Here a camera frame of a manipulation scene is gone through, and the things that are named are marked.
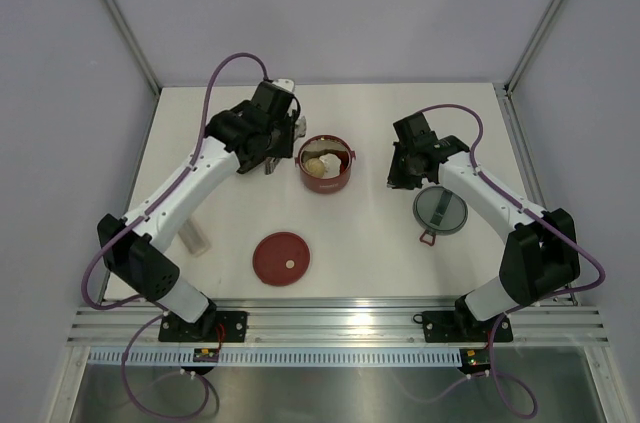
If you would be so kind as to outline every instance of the red lid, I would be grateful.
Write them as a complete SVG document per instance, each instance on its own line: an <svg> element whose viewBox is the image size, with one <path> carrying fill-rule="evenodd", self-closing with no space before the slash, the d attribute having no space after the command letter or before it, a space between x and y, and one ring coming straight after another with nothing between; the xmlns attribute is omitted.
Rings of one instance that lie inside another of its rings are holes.
<svg viewBox="0 0 640 423"><path fill-rule="evenodd" d="M309 247L302 238L293 233L274 233L256 247L253 270L267 285L286 286L302 278L310 261Z"/></svg>

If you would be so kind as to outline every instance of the white wall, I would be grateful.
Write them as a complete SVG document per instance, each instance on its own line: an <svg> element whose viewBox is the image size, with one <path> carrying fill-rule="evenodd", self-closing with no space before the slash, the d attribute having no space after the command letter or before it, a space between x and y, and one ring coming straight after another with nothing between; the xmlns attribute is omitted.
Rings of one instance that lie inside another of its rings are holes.
<svg viewBox="0 0 640 423"><path fill-rule="evenodd" d="M0 8L0 413L35 422L154 104L99 0Z"/></svg>
<svg viewBox="0 0 640 423"><path fill-rule="evenodd" d="M165 86L236 51L298 83L504 81L549 0L118 0ZM250 63L224 82L252 82Z"/></svg>
<svg viewBox="0 0 640 423"><path fill-rule="evenodd" d="M640 0L569 0L516 100L545 194L608 270L584 299L602 308L640 414L639 35Z"/></svg>

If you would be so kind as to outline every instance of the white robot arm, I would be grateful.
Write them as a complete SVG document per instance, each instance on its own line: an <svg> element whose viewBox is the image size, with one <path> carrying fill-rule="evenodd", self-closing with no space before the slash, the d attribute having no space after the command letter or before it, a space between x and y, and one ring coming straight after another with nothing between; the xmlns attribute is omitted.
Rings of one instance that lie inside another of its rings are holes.
<svg viewBox="0 0 640 423"><path fill-rule="evenodd" d="M414 189L423 178L465 200L505 244L499 275L456 301L454 320L464 332L487 327L497 315L529 306L575 280L580 274L577 252L499 195L478 175L469 148L455 136L439 139L423 113L394 123L396 142L387 184ZM562 209L548 212L509 189L482 168L482 173L535 216L575 241L571 216Z"/></svg>
<svg viewBox="0 0 640 423"><path fill-rule="evenodd" d="M103 246L127 222L143 219L105 254L107 268L147 300L188 323L199 322L207 312L215 313L215 304L189 284L163 253L187 218L227 177L246 173L265 161L270 173L279 158L292 156L293 141L304 136L306 127L304 118L299 118L299 107L292 115L288 113L293 90L291 80L260 83L251 101L211 118L195 163L192 153L153 195L121 219L106 215L98 225ZM181 183L157 204L187 169Z"/></svg>

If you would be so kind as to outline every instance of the black mounting plate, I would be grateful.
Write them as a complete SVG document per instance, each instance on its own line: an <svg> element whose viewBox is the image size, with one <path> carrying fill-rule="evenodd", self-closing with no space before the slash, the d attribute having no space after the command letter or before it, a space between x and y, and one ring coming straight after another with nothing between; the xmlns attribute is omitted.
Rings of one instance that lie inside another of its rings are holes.
<svg viewBox="0 0 640 423"><path fill-rule="evenodd" d="M185 329L189 325L188 323L173 313L169 313L168 316L162 318L158 340L163 343L217 343L218 334L215 327L221 324L225 330L225 343L244 343L247 333L247 317L246 311L216 311L213 331L204 338L195 338Z"/></svg>
<svg viewBox="0 0 640 423"><path fill-rule="evenodd" d="M494 318L486 321L485 324L478 328L467 330L466 334L463 334L455 324L453 314L453 310L423 311L420 314L422 321L416 320L418 315L414 316L414 321L422 325L424 339L427 343L487 343L489 341L489 332L495 322ZM503 319L502 324L496 330L494 341L496 343L510 343L513 341L511 322L508 317Z"/></svg>

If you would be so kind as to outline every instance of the purple cable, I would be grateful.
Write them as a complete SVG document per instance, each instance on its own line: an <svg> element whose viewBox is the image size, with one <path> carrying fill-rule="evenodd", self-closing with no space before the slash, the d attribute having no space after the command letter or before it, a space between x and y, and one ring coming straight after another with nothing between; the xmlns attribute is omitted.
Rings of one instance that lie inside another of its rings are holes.
<svg viewBox="0 0 640 423"><path fill-rule="evenodd" d="M189 161L189 164L191 166L193 166L195 162L198 160L198 156L200 156L200 150L202 149L202 144L204 142L204 132L207 126L207 113L209 112L209 100L211 99L211 91L213 90L213 85L215 84L216 79L218 78L218 75L220 74L222 69L231 61L238 58L250 58L258 62L258 64L260 65L260 68L262 69L262 74L264 79L265 80L269 79L269 75L267 74L267 68L262 62L262 60L251 53L235 53L225 58L216 67L216 69L213 71L213 74L211 75L211 78L209 79L209 83L207 84L207 91L205 93L204 104L202 107L202 117L200 118L200 130L198 131L198 141L196 143L195 151L191 156L191 160ZM169 187L164 192L162 192L162 194L153 203L149 205L149 207L144 212L145 216L148 217L149 215L151 215L151 213L153 213L153 211L156 208L158 208L158 206L160 206L162 202L165 201L169 197L169 195L173 193L173 191L175 191L175 189L178 186L180 186L180 183L182 183L182 181L187 177L190 171L191 169L189 167L182 170L182 172L180 173L180 175L178 175L178 177L174 180L174 182L171 183L171 185L169 185ZM118 233L111 240L109 240L106 245L100 248L100 251L98 251L95 254L95 256L91 259L91 262L89 263L89 266L87 266L87 269L85 270L84 275L82 275L82 283L80 284L80 292L82 293L82 299L90 308L93 308L94 310L102 310L102 311L112 310L114 308L119 308L123 305L126 305L127 303L130 303L134 300L141 298L141 295L133 295L123 300L116 301L115 303L111 303L108 305L101 305L93 301L91 299L91 296L89 295L89 279L91 278L91 274L93 273L93 270L95 269L96 265L100 262L102 258L104 258L104 255L113 247L113 245L115 245L118 241L120 241L124 236L126 236L130 231L132 231L136 226L138 226L144 220L145 220L144 216L139 216L138 218L133 220L129 225L123 228L120 231L120 233Z"/></svg>
<svg viewBox="0 0 640 423"><path fill-rule="evenodd" d="M574 251L578 252L578 254L586 258L587 261L591 263L594 266L594 268L598 271L598 278L594 282L589 283L587 285L578 286L576 288L567 288L563 290L554 291L547 297L565 295L567 293L579 293L581 291L592 290L593 288L600 286L606 278L606 272L602 267L602 265L600 264L600 262L596 260L594 256L592 256L589 252L587 252L585 249L580 247L580 245L578 245L575 241L571 240L569 237L564 235L554 226L550 225L549 223L544 221L542 218L540 218L538 215L533 213L531 210L529 210L528 208L523 208L523 205L522 203L520 203L519 200L517 200L516 198L511 196L509 193L504 191L502 188L500 188L495 182L491 180L491 178L485 175L482 172L482 170L479 168L478 161L476 160L476 149L478 148L478 144L480 143L480 140L482 140L482 136L484 135L484 124L482 123L482 119L480 118L480 115L478 115L478 113L476 113L472 109L467 108L466 106L456 105L456 104L442 104L442 105L429 106L427 108L420 110L418 113L425 113L427 111L438 110L441 108L453 108L457 110L462 110L466 113L469 113L471 116L473 116L476 122L478 123L478 136L476 137L475 141L471 145L471 148L469 151L469 159L471 160L471 165L473 166L474 171L478 174L478 176L482 179L482 181L484 181L492 190L494 190L496 193L498 193L500 196L502 196L504 199L506 199L508 202L510 202L512 205L518 208L518 210L521 210L522 213L524 213L529 218L539 223L545 230L551 232L553 235L558 237L563 243L568 245L571 249L573 249ZM507 316L508 313L513 313L514 311L518 311L522 308L523 308L522 306L516 306L515 308L512 308L511 310L503 313L498 318L496 318L496 321L493 324L493 328L491 329L491 333L489 334L489 345L488 345L489 361L491 363L492 368L495 365L494 340L496 336L496 331L498 330L498 325L500 325L500 323ZM491 371L491 375L493 377L493 381L495 383L496 390L498 391L498 395L500 396L500 399L502 400L504 405L509 409L509 411L511 411L511 413L525 420L530 420L532 418L535 418L535 416L538 414L538 400L536 399L531 388L529 388L522 380L516 378L515 376L509 375L507 373L499 372L498 370ZM531 410L530 413L522 413L513 407L513 405L507 399L507 396L505 395L504 391L502 390L502 386L500 385L498 378L505 378L517 383L529 394L529 397L531 398L531 402L533 403L533 409Z"/></svg>
<svg viewBox="0 0 640 423"><path fill-rule="evenodd" d="M415 403L419 403L421 405L431 405L433 403L436 403L436 402L442 400L445 396L447 396L449 393L451 393L453 390L455 390L458 386L462 385L463 383L466 383L470 379L482 378L483 376L486 376L486 374L484 372L472 373L469 376L469 378L464 377L464 378L460 378L459 380L454 381L447 388L445 388L439 395L436 395L433 398L424 399L424 398L420 398L420 397L417 397L417 396L411 394L406 389L406 387L402 384L402 382L398 379L398 377L393 372L393 370L391 370L391 378L393 378L393 380L396 382L396 384L398 385L400 390L402 390L402 393L404 393L404 395L407 398L409 398L411 401L413 401Z"/></svg>
<svg viewBox="0 0 640 423"><path fill-rule="evenodd" d="M141 412L145 413L146 415L153 416L154 418L158 418L166 421L189 421L195 418L196 416L198 416L200 413L202 413L204 408L207 406L207 403L209 402L209 390L211 389L211 384L203 376L198 375L197 373L192 374L192 376L195 376L198 379L198 381L202 383L202 386L204 388L204 399L202 401L202 404L195 411L183 416L163 415L162 413L158 413L156 411L150 410L149 408L144 406L142 403L140 403L140 401L138 400L134 392L131 390L131 387L129 386L129 382L127 381L126 363L127 363L127 359L129 358L129 352L131 351L131 347L133 346L133 343L138 339L138 337L142 334L144 330L149 328L155 322L160 321L161 319L162 319L162 314L152 318L147 323L142 325L142 327L138 331L135 332L135 334L131 338L131 341L129 341L129 344L125 348L124 353L122 354L122 360L120 362L120 377L122 378L122 384L124 385L124 390L127 393L127 396L129 397L129 399L131 400L131 403L133 403L133 405L136 408L138 408Z"/></svg>
<svg viewBox="0 0 640 423"><path fill-rule="evenodd" d="M181 373L179 371L173 371L171 373L165 373L164 375L161 375L159 377L157 377L155 380L153 380L151 383L149 383L147 386L145 386L143 389L139 390L136 393L136 398L144 395L145 393L147 393L149 390L153 389L156 387L156 385L158 385L159 383L162 383L165 380L169 380L171 378L175 378L176 376L182 376ZM207 382L209 383L209 389L212 390L212 394L215 396L216 393L215 392L215 388L213 387L213 385L211 384L211 382L209 380L207 380ZM123 408L127 405L132 405L133 402L131 401L131 399L127 396L127 399L118 403L114 403L114 404L107 404L104 402L104 399L102 397L96 398L96 400L98 401L98 403L100 403L105 409L107 410L111 410L111 411L115 411L118 410L120 408Z"/></svg>
<svg viewBox="0 0 640 423"><path fill-rule="evenodd" d="M478 147L478 144L480 143L480 140L482 140L482 136L484 135L484 125L482 123L482 119L480 118L480 115L478 115L478 113L476 113L472 109L467 108L466 106L455 105L455 104L443 104L443 105L429 106L427 108L424 108L423 110L420 110L419 113L425 113L427 111L438 110L438 109L441 109L441 108L454 108L454 109L457 109L457 110L462 110L462 111L465 111L465 112L469 113L471 116L473 116L476 119L476 122L478 123L478 136L476 137L475 141L471 145L471 148L470 148L470 151L469 151L469 159L471 160L471 165L473 166L474 171L478 174L478 176L482 179L482 181L484 181L487 185L489 185L489 187L491 187L492 190L494 190L496 193L498 193L500 196L502 196L509 203L511 203L516 208L521 210L529 218L531 218L534 221L536 221L537 223L539 223L545 230L553 233L553 235L558 237L563 243L565 243L571 249L573 249L574 251L576 251L580 255L582 255L598 271L598 278L593 283L589 283L589 284L583 285L583 286L578 286L576 288L567 288L565 290L558 290L558 291L555 291L555 292L551 293L548 296L549 297L553 297L553 296L565 295L567 293L579 293L581 291L592 290L593 288L596 288L596 287L600 286L604 282L604 280L606 278L606 272L605 272L604 268L602 267L602 265L600 264L600 262L598 260L596 260L596 258L593 255L591 255L587 250L585 250L580 245L578 245L575 241L573 241L570 238L568 238L566 235L564 235L562 232L560 232L554 226L552 226L549 223L547 223L546 221L544 221L542 218L540 218L534 212L532 212L528 208L523 208L522 203L520 203L520 201L518 201L516 198L511 196L509 193L504 191L502 188L500 188L497 184L495 184L491 180L491 178L489 178L487 175L485 175L482 172L482 170L480 168L478 168L479 165L478 165L478 161L476 160L476 148Z"/></svg>

